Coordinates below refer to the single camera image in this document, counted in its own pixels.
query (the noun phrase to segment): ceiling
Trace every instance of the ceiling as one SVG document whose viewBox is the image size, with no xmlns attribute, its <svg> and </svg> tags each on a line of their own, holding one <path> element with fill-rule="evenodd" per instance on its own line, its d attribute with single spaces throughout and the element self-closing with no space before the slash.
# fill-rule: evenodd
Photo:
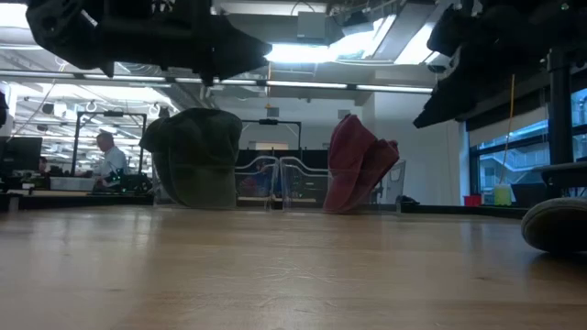
<svg viewBox="0 0 587 330">
<path fill-rule="evenodd" d="M 273 44 L 301 42 L 297 37 L 297 15 L 300 12 L 316 11 L 327 14 L 325 42 L 336 41 L 341 37 L 340 22 L 344 22 L 352 12 L 365 11 L 371 22 L 378 19 L 381 20 L 380 22 L 386 22 L 388 17 L 393 17 L 389 30 L 382 30 L 383 27 L 380 27 L 373 32 L 379 33 L 378 31 L 381 30 L 386 33 L 381 34 L 381 40 L 378 40 L 375 45 L 377 47 L 373 49 L 372 56 L 365 59 L 361 57 L 361 53 L 364 55 L 362 50 L 359 52 L 359 57 L 356 57 L 357 54 L 350 54 L 328 62 L 272 62 L 269 67 L 244 73 L 237 78 L 433 87 L 438 77 L 428 70 L 424 59 L 415 65 L 398 65 L 394 62 L 401 57 L 404 50 L 410 47 L 416 49 L 422 47 L 421 42 L 415 46 L 410 45 L 411 41 L 417 39 L 416 36 L 422 33 L 421 30 L 424 27 L 433 27 L 444 9 L 453 2 L 456 0 L 439 0 L 436 3 L 432 0 L 318 0 L 299 4 L 287 0 L 216 0 L 214 9 L 217 13 L 228 14 L 228 19 L 236 28 Z M 23 23 L 19 15 L 24 15 L 24 11 L 11 13 L 8 19 L 5 11 L 5 16 L 0 20 L 0 70 L 101 73 L 99 70 L 81 71 L 48 51 L 40 49 L 32 39 L 26 21 Z M 369 37 L 369 40 L 373 38 L 371 41 L 374 42 L 376 37 L 377 35 Z M 448 59 L 439 56 L 432 63 L 446 65 Z M 158 67 L 133 63 L 118 63 L 115 74 L 194 76 L 187 69 L 170 68 L 168 71 L 162 71 Z M 266 100 L 269 99 L 274 103 L 279 103 L 275 101 L 279 99 L 301 99 L 307 102 L 314 99 L 339 100 L 362 106 L 371 96 L 369 92 L 290 87 L 217 85 L 208 89 L 202 85 L 186 83 L 53 82 L 57 84 L 52 89 L 50 89 L 51 81 L 40 77 L 38 79 L 11 78 L 8 83 L 14 86 L 18 94 L 16 115 L 18 134 L 43 135 L 46 137 L 44 148 L 52 155 L 61 154 L 63 162 L 71 162 L 71 136 L 74 134 L 75 111 L 84 110 L 88 106 L 93 109 L 95 105 L 95 111 L 122 109 L 133 114 L 150 113 L 148 121 L 151 121 L 157 117 L 157 110 L 161 106 L 169 106 L 173 112 L 194 106 L 255 105 L 251 111 L 255 111 L 255 116 L 263 116 L 258 115 L 263 113 L 259 111 L 260 105 L 266 104 Z M 58 114 L 52 115 L 41 112 L 34 116 L 29 125 L 23 126 L 39 109 L 40 103 L 49 90 L 46 101 L 59 104 L 56 109 L 58 107 L 62 109 L 65 105 L 68 112 L 63 113 L 60 110 Z M 90 166 L 99 160 L 100 153 L 95 146 L 92 146 L 93 139 L 101 129 L 104 130 L 105 127 L 112 127 L 112 125 L 121 126 L 116 129 L 119 144 L 133 159 L 131 166 L 138 165 L 136 163 L 138 140 L 134 136 L 141 135 L 141 127 L 138 125 L 141 124 L 140 122 L 137 123 L 129 116 L 107 118 L 101 115 L 92 119 L 84 117 L 83 121 L 86 121 L 87 125 L 81 131 L 83 148 L 80 148 L 80 152 L 84 155 L 81 157 L 83 164 L 80 165 Z M 47 132 L 40 132 L 39 123 L 55 124 L 48 125 Z M 67 123 L 67 125 L 58 125 L 59 123 Z"/>
</svg>

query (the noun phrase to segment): knit hat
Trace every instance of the knit hat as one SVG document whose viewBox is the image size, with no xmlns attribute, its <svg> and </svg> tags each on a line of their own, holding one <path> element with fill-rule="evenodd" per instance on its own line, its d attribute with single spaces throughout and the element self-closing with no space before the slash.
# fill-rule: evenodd
<svg viewBox="0 0 587 330">
<path fill-rule="evenodd" d="M 232 208 L 241 130 L 233 114 L 193 108 L 154 121 L 140 146 L 151 152 L 161 184 L 176 203 Z"/>
<path fill-rule="evenodd" d="M 333 180 L 324 210 L 342 213 L 363 203 L 397 160 L 397 142 L 377 140 L 356 115 L 346 116 L 330 139 L 328 167 Z"/>
</svg>

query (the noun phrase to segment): cable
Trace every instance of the cable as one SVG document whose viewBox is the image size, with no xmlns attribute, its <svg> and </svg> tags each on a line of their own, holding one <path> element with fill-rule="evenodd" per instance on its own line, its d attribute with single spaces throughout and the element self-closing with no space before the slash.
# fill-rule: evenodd
<svg viewBox="0 0 587 330">
<path fill-rule="evenodd" d="M 515 97 L 515 74 L 512 74 L 512 89 L 510 93 L 510 120 L 507 124 L 507 135 L 505 136 L 505 151 L 504 151 L 504 161 L 502 162 L 502 175 L 499 178 L 499 184 L 504 182 L 504 175 L 505 175 L 505 160 L 507 157 L 507 147 L 510 142 L 510 132 L 512 131 L 512 118 L 514 118 L 514 97 Z"/>
<path fill-rule="evenodd" d="M 314 8 L 313 8 L 313 7 L 312 7 L 310 4 L 308 4 L 306 1 L 301 1 L 301 0 L 298 0 L 298 1 L 295 3 L 295 5 L 293 5 L 292 12 L 290 13 L 290 16 L 293 16 L 293 15 L 294 15 L 294 10 L 295 10 L 295 9 L 298 7 L 298 5 L 300 5 L 300 4 L 304 4 L 304 5 L 308 6 L 308 7 L 310 7 L 310 9 L 312 9 L 312 11 L 313 11 L 313 12 L 316 12 L 316 11 L 314 10 Z"/>
</svg>

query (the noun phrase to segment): table surface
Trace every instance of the table surface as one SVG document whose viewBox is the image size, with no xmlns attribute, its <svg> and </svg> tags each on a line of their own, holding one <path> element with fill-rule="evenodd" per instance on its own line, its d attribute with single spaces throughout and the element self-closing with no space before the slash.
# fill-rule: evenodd
<svg viewBox="0 0 587 330">
<path fill-rule="evenodd" d="M 6 330 L 587 328 L 587 258 L 488 217 L 19 212 L 0 260 Z"/>
</svg>

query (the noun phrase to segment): window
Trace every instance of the window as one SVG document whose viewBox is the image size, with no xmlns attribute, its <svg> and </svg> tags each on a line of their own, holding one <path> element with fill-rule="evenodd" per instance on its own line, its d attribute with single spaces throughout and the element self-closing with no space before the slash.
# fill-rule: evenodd
<svg viewBox="0 0 587 330">
<path fill-rule="evenodd" d="M 572 153 L 575 160 L 587 157 L 587 134 L 572 137 Z"/>
<path fill-rule="evenodd" d="M 587 157 L 587 89 L 571 96 L 572 148 L 576 159 Z M 494 138 L 471 148 L 471 193 L 490 191 L 503 183 L 539 183 L 535 167 L 550 165 L 548 120 L 542 120 L 510 133 L 507 158 L 506 136 Z"/>
<path fill-rule="evenodd" d="M 578 91 L 570 97 L 572 125 L 587 125 L 587 89 Z"/>
<path fill-rule="evenodd" d="M 257 142 L 255 143 L 256 150 L 287 150 L 289 146 L 287 143 L 280 142 Z"/>
<path fill-rule="evenodd" d="M 497 151 L 479 156 L 481 191 L 489 191 L 504 176 L 503 183 L 538 183 L 540 173 L 532 171 L 535 167 L 550 164 L 548 142 L 520 148 L 510 148 L 504 163 L 505 151 Z"/>
<path fill-rule="evenodd" d="M 512 133 L 510 133 L 510 143 L 514 141 L 519 141 L 525 138 L 532 138 L 538 136 L 545 136 L 548 133 L 548 120 L 542 120 L 530 126 L 526 126 L 524 128 L 520 128 Z M 486 149 L 489 147 L 505 145 L 505 137 L 497 137 L 493 140 L 483 142 L 479 145 L 479 149 Z"/>
</svg>

